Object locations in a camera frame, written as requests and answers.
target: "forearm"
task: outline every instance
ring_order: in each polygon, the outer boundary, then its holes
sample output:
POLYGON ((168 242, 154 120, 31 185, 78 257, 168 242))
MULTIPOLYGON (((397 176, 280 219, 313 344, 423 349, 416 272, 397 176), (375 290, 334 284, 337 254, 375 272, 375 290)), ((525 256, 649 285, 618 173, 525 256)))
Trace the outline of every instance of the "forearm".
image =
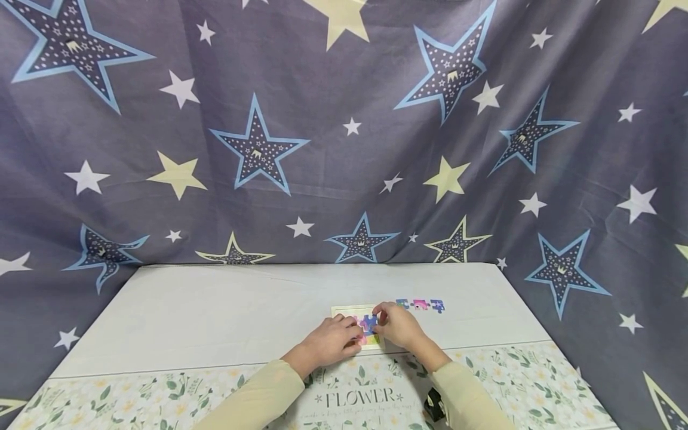
POLYGON ((303 391, 302 377, 285 361, 268 363, 225 399, 194 430, 260 430, 303 391))

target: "beige sleeve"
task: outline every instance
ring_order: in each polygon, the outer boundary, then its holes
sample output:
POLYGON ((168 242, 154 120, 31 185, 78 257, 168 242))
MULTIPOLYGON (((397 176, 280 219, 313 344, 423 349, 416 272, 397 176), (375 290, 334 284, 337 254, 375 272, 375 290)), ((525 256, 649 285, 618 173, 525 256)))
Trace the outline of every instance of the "beige sleeve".
POLYGON ((193 430, 261 430, 283 414, 303 389, 303 381, 291 366, 271 361, 193 430))
POLYGON ((454 430, 515 430, 471 371, 451 362, 431 375, 454 430))

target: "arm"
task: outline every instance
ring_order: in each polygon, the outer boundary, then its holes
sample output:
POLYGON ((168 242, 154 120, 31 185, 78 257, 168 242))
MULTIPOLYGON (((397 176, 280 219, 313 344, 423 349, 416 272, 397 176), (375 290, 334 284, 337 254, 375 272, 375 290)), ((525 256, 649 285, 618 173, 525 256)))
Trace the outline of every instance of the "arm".
POLYGON ((360 352, 363 329, 352 317, 326 318, 281 360, 268 363, 194 430, 260 430, 279 417, 303 391, 303 380, 320 366, 360 352))
POLYGON ((380 314, 380 324, 373 327, 373 331, 406 348, 431 373, 452 429, 515 430, 480 381, 467 368, 454 363, 422 331, 409 311, 395 303, 384 302, 377 305, 373 313, 380 314))

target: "star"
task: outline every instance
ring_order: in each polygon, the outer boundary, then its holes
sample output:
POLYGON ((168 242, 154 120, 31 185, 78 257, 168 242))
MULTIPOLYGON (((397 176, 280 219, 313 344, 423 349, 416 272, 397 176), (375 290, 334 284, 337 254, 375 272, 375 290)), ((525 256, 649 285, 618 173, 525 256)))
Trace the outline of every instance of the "star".
POLYGON ((434 263, 446 263, 454 261, 456 263, 468 262, 468 251, 480 242, 489 239, 492 235, 468 237, 466 236, 466 215, 454 229, 454 233, 444 240, 425 244, 430 249, 439 251, 434 263))
POLYGON ((526 277, 526 281, 546 283, 550 286, 560 320, 571 290, 611 295, 580 268, 588 235, 590 235, 590 230, 580 235, 563 250, 557 250, 541 234, 537 235, 540 240, 543 263, 526 277))
POLYGON ((688 12, 688 0, 659 0, 659 4, 647 21, 643 33, 652 28, 653 25, 657 24, 660 19, 664 18, 664 16, 673 9, 680 9, 684 12, 688 12))
POLYGON ((233 134, 211 129, 220 142, 239 156, 239 168, 234 189, 258 175, 273 181, 279 189, 291 195, 280 160, 310 142, 306 139, 273 138, 265 126, 263 112, 253 94, 246 132, 233 134))
POLYGON ((482 93, 473 97, 473 101, 478 102, 477 114, 483 111, 488 106, 499 107, 499 102, 497 101, 497 94, 502 89, 503 85, 498 87, 490 88, 490 84, 485 81, 485 85, 482 88, 482 93))
POLYGON ((394 109, 439 100, 444 124, 464 90, 487 70, 479 55, 495 11, 495 4, 496 1, 492 2, 454 46, 440 43, 415 27, 416 38, 428 73, 394 109))
POLYGON ((177 241, 177 239, 182 238, 182 236, 180 236, 181 232, 182 232, 181 230, 179 230, 179 231, 170 230, 170 234, 165 236, 165 239, 170 239, 172 241, 172 243, 175 243, 177 241))
POLYGON ((327 47, 325 51, 330 50, 334 42, 339 39, 345 30, 349 30, 368 43, 370 42, 368 33, 363 25, 363 18, 361 18, 361 9, 365 5, 366 0, 304 1, 328 18, 327 47))
MULTIPOLYGON (((244 9, 250 0, 241 0, 241 8, 244 9)), ((268 0, 263 0, 263 3, 268 4, 268 0)))
POLYGON ((360 122, 354 122, 354 118, 352 117, 348 124, 344 124, 344 127, 346 127, 346 135, 348 136, 351 133, 358 134, 358 126, 359 125, 361 125, 361 123, 360 122))
POLYGON ((461 188, 461 185, 459 184, 459 177, 464 171, 466 171, 466 168, 470 164, 471 163, 466 163, 459 167, 452 167, 444 159, 444 157, 440 159, 440 172, 423 182, 423 185, 434 185, 437 187, 437 198, 435 198, 435 204, 439 203, 442 197, 444 197, 448 191, 455 194, 464 193, 464 189, 461 188))
POLYGON ((102 194, 98 181, 102 181, 109 176, 105 173, 94 173, 91 170, 91 166, 88 164, 88 160, 84 161, 84 164, 81 165, 81 171, 65 172, 65 175, 76 181, 76 195, 79 195, 79 193, 85 189, 91 189, 98 194, 102 194))
POLYGON ((354 257, 360 257, 371 263, 377 263, 378 258, 375 255, 375 248, 396 237, 398 234, 384 233, 374 235, 370 233, 368 214, 364 212, 352 234, 332 236, 329 239, 325 239, 325 241, 330 241, 344 248, 335 263, 341 263, 354 257))
POLYGON ((308 231, 309 228, 313 227, 315 224, 314 223, 308 223, 308 222, 303 222, 301 221, 301 217, 297 217, 297 223, 296 224, 287 224, 287 227, 291 228, 294 231, 294 237, 300 236, 300 235, 305 235, 310 237, 310 231, 308 231))
POLYGON ((667 430, 688 429, 688 416, 645 372, 643 375, 664 428, 667 430))
POLYGON ((544 48, 545 42, 552 37, 551 34, 547 34, 547 27, 545 27, 545 30, 542 30, 542 33, 540 33, 540 34, 534 33, 532 36, 533 36, 533 44, 530 45, 530 47, 539 46, 540 49, 544 48))
POLYGON ((144 236, 131 243, 120 244, 105 239, 86 224, 81 224, 81 258, 63 270, 103 268, 96 279, 96 291, 100 295, 103 284, 120 270, 121 265, 141 263, 139 259, 132 257, 126 250, 140 248, 147 239, 148 236, 144 236))
POLYGON ((160 88, 160 91, 175 96, 177 98, 177 104, 179 105, 180 109, 182 108, 182 106, 184 106, 184 103, 187 100, 196 103, 201 103, 196 98, 196 95, 191 91, 191 88, 193 87, 193 81, 195 81, 195 78, 181 80, 171 70, 169 72, 170 78, 172 78, 172 84, 167 85, 164 88, 160 88))
POLYGON ((533 194, 533 196, 530 199, 519 200, 519 202, 523 204, 523 209, 521 209, 521 213, 532 212, 536 218, 540 214, 540 208, 547 206, 547 203, 540 202, 537 199, 537 193, 533 194))
POLYGON ((207 190, 205 185, 193 177, 193 169, 196 168, 197 158, 187 161, 182 164, 177 164, 167 158, 162 152, 158 151, 158 157, 162 162, 163 172, 151 176, 146 181, 161 182, 163 184, 170 184, 174 189, 174 193, 179 200, 182 199, 184 192, 188 186, 207 190))
POLYGON ((63 346, 65 348, 67 348, 67 351, 69 351, 69 349, 72 347, 72 343, 74 343, 80 339, 79 336, 74 334, 75 332, 76 332, 76 327, 73 328, 72 331, 69 333, 60 332, 60 341, 58 343, 56 343, 53 348, 57 348, 58 346, 63 346))
POLYGON ((206 41, 210 46, 213 46, 211 37, 215 36, 215 32, 208 28, 208 20, 203 20, 203 25, 196 24, 196 27, 198 27, 198 30, 201 32, 200 41, 206 41))
POLYGON ((210 261, 218 261, 223 264, 256 264, 258 261, 267 260, 268 258, 274 257, 274 254, 257 254, 244 252, 241 250, 237 244, 237 240, 234 238, 234 232, 232 232, 229 237, 229 243, 227 244, 227 249, 224 254, 206 254, 205 252, 196 251, 199 257, 205 258, 210 261))
POLYGON ((631 105, 627 109, 619 109, 619 113, 621 114, 621 118, 619 118, 618 122, 621 122, 621 121, 633 122, 633 115, 637 114, 640 111, 642 111, 642 109, 635 109, 635 105, 633 103, 631 103, 631 105))
MULTIPOLYGON (((681 255, 683 255, 683 258, 685 258, 686 260, 688 260, 688 245, 679 245, 679 244, 676 244, 676 248, 677 248, 678 251, 681 253, 681 255)), ((687 297, 688 297, 688 286, 686 287, 686 290, 685 290, 685 292, 684 292, 683 295, 682 295, 682 298, 684 298, 684 299, 687 298, 687 297)))
POLYGON ((549 87, 545 89, 526 120, 516 130, 499 131, 509 143, 490 175, 512 158, 519 158, 531 172, 535 173, 539 143, 553 134, 578 124, 575 121, 542 120, 542 111, 545 109, 545 99, 549 90, 549 87))
POLYGON ((630 330, 631 334, 636 333, 636 328, 644 328, 642 325, 638 324, 636 322, 636 315, 633 314, 631 316, 625 316, 624 314, 619 314, 621 316, 621 324, 619 324, 619 327, 626 327, 628 330, 630 330))
POLYGON ((95 31, 85 0, 53 0, 50 9, 28 0, 0 0, 0 4, 38 38, 12 83, 74 72, 119 114, 105 68, 155 58, 95 31), (96 51, 95 44, 107 48, 106 52, 96 51))
POLYGON ((397 182, 401 182, 401 181, 404 180, 404 178, 400 178, 400 177, 399 177, 400 174, 401 174, 401 172, 397 173, 397 174, 394 176, 394 178, 392 178, 392 179, 390 179, 390 180, 388 180, 388 181, 384 181, 384 180, 383 180, 383 182, 385 183, 385 187, 383 188, 382 191, 380 191, 379 194, 384 193, 385 190, 387 190, 387 191, 389 191, 389 192, 391 193, 391 188, 394 186, 394 184, 396 184, 397 182))
POLYGON ((616 205, 618 208, 628 209, 628 224, 633 224, 633 221, 638 219, 641 213, 651 213, 652 215, 657 215, 657 212, 655 212, 654 208, 650 204, 650 200, 652 200, 652 196, 654 196, 655 191, 657 191, 656 188, 646 193, 640 193, 636 187, 631 185, 631 198, 616 205))
POLYGON ((18 259, 14 259, 12 261, 3 260, 0 258, 0 276, 7 272, 23 272, 24 270, 31 270, 31 268, 24 266, 24 264, 26 264, 26 260, 29 259, 29 254, 31 253, 27 252, 18 259))

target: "blue-outlined star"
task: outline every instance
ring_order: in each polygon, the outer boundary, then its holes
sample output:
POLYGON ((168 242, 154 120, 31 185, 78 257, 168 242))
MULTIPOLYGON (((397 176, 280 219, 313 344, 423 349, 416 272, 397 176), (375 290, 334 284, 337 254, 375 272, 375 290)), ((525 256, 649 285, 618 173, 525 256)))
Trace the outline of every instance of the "blue-outlined star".
POLYGON ((487 8, 454 46, 438 42, 415 27, 428 74, 394 109, 439 100, 444 124, 464 90, 487 70, 478 56, 485 42, 496 3, 494 1, 487 8))
POLYGON ((0 0, 37 37, 12 83, 75 72, 120 113, 106 66, 155 58, 93 29, 84 0, 54 0, 50 9, 30 0, 0 0))
POLYGON ((516 130, 499 131, 509 141, 509 144, 490 175, 514 157, 521 159, 530 171, 535 173, 539 143, 553 134, 578 124, 576 121, 542 120, 542 111, 545 109, 545 99, 547 99, 549 90, 549 87, 545 89, 526 120, 516 130))
POLYGON ((126 249, 137 249, 143 245, 148 236, 141 237, 129 244, 120 244, 105 239, 86 224, 81 224, 81 258, 70 267, 63 270, 82 270, 102 267, 96 280, 96 291, 100 294, 103 284, 114 276, 122 264, 140 264, 141 261, 132 257, 126 249))
POLYGON ((435 257, 434 263, 446 263, 454 261, 456 263, 466 263, 468 261, 468 251, 480 242, 489 239, 492 235, 468 237, 466 236, 466 215, 461 220, 454 233, 446 239, 425 244, 430 249, 440 251, 435 257))
POLYGON ((344 247, 335 263, 341 263, 342 261, 356 256, 366 259, 371 263, 377 263, 378 258, 375 255, 375 248, 398 234, 399 233, 385 233, 382 235, 374 235, 370 233, 368 213, 364 212, 352 234, 332 236, 329 239, 325 239, 325 241, 330 241, 344 247))
POLYGON ((587 230, 563 250, 557 250, 541 234, 537 235, 543 263, 526 277, 526 281, 546 283, 550 286, 560 320, 571 289, 611 296, 580 268, 583 249, 589 235, 590 230, 587 230))
POLYGON ((273 138, 268 133, 258 99, 253 94, 248 124, 244 134, 233 134, 210 129, 220 142, 239 156, 239 170, 234 189, 259 174, 273 181, 282 191, 291 195, 279 161, 310 142, 306 139, 273 138))
POLYGON ((258 254, 244 252, 241 250, 237 244, 237 240, 234 238, 234 232, 232 232, 229 237, 229 242, 227 243, 227 250, 224 254, 208 254, 206 252, 196 251, 199 257, 205 258, 209 261, 217 261, 223 264, 256 264, 258 261, 263 261, 268 258, 274 257, 274 254, 258 254))

